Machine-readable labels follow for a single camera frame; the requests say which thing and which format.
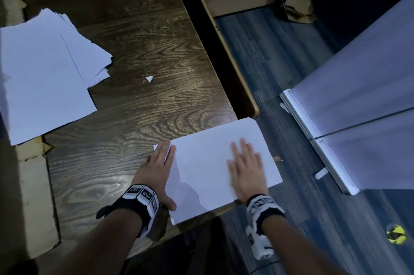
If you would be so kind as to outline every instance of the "hand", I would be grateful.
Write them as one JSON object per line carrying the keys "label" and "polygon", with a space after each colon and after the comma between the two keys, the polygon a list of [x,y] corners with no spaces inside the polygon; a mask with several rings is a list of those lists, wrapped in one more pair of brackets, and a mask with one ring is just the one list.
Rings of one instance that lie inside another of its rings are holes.
{"label": "hand", "polygon": [[176,152],[176,146],[171,146],[170,153],[165,160],[169,146],[169,139],[165,139],[158,144],[155,152],[151,156],[147,156],[147,158],[142,162],[137,173],[132,179],[131,185],[143,184],[149,186],[157,194],[160,204],[167,207],[170,211],[175,211],[177,209],[177,205],[173,199],[165,193],[165,184],[167,183],[167,179],[170,175],[171,165],[173,164],[174,154]]}
{"label": "hand", "polygon": [[259,153],[254,153],[251,143],[245,139],[240,140],[241,154],[238,152],[235,142],[231,142],[234,161],[228,160],[231,175],[231,186],[237,197],[244,204],[255,194],[269,194],[263,172],[262,158]]}

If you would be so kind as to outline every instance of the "black cable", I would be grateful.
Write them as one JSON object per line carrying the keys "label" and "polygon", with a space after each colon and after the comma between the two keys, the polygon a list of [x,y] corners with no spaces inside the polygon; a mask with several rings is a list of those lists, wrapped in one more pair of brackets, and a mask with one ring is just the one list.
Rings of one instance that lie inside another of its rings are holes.
{"label": "black cable", "polygon": [[253,272],[251,272],[249,275],[252,275],[254,272],[256,272],[257,270],[261,270],[262,268],[265,268],[266,266],[272,265],[272,264],[276,264],[276,263],[280,263],[280,261],[273,261],[270,263],[267,263],[266,265],[262,265],[258,268],[256,268]]}

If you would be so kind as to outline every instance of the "wooden tabletop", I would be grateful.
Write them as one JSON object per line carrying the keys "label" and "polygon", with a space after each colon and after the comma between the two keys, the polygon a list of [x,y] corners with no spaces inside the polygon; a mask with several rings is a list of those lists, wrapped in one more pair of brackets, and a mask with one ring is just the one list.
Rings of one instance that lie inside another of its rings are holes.
{"label": "wooden tabletop", "polygon": [[[45,136],[62,243],[77,242],[98,209],[129,187],[153,144],[236,117],[181,0],[24,1],[28,18],[41,8],[66,13],[113,55],[111,77],[89,89],[98,111]],[[179,232],[169,225],[163,239]]]}

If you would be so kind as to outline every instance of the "forearm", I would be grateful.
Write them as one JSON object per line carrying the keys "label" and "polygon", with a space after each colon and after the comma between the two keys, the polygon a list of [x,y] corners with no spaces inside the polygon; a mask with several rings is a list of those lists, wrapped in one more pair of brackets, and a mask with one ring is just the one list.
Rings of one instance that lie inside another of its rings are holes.
{"label": "forearm", "polygon": [[142,220],[131,210],[109,214],[66,256],[52,274],[119,274],[142,227]]}
{"label": "forearm", "polygon": [[282,216],[273,215],[262,223],[265,235],[289,275],[327,275],[347,273],[330,259]]}

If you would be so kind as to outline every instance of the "person's left hand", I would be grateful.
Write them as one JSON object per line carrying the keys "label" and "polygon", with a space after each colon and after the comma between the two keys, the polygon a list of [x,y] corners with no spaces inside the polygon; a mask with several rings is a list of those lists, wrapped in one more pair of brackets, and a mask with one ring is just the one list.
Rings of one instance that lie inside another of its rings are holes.
{"label": "person's left hand", "polygon": [[171,165],[173,164],[174,154],[176,152],[175,145],[171,146],[168,154],[170,140],[165,139],[160,142],[151,156],[142,162],[137,173],[132,179],[131,185],[142,184],[147,185],[155,191],[160,204],[167,207],[170,211],[175,211],[177,205],[166,193],[165,184],[170,175]]}

